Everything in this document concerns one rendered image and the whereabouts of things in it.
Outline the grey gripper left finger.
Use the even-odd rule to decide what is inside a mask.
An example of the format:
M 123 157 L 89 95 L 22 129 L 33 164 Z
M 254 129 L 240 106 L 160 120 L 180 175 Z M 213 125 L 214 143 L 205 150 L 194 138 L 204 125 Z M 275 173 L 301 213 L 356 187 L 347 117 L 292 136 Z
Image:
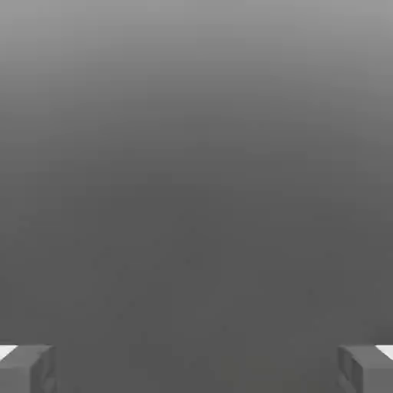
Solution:
M 0 345 L 0 393 L 58 393 L 53 345 Z

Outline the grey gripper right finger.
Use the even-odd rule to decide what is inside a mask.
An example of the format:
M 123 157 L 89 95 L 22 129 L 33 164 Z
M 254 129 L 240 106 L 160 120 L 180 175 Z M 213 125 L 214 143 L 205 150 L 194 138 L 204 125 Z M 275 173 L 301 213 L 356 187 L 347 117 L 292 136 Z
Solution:
M 339 393 L 393 393 L 393 345 L 340 345 Z

